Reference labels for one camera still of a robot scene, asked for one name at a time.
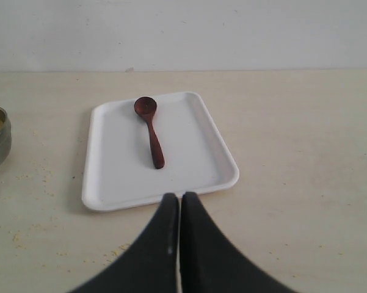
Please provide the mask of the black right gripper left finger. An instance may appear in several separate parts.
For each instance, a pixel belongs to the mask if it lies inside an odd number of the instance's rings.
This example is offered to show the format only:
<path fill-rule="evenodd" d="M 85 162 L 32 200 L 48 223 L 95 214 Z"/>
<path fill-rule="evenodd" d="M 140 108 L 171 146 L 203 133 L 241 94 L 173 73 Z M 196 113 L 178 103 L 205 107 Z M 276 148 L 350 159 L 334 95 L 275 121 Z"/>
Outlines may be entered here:
<path fill-rule="evenodd" d="M 180 206 L 176 195 L 163 195 L 154 216 L 129 248 L 72 291 L 177 292 L 179 219 Z"/>

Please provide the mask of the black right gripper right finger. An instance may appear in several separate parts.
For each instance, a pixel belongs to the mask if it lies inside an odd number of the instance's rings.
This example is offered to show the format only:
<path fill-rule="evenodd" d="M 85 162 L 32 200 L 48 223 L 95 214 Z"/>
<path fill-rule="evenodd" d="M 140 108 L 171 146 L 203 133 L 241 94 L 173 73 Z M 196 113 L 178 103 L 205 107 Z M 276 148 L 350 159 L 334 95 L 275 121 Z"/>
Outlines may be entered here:
<path fill-rule="evenodd" d="M 227 239 L 194 192 L 181 200 L 180 273 L 183 292 L 293 292 Z"/>

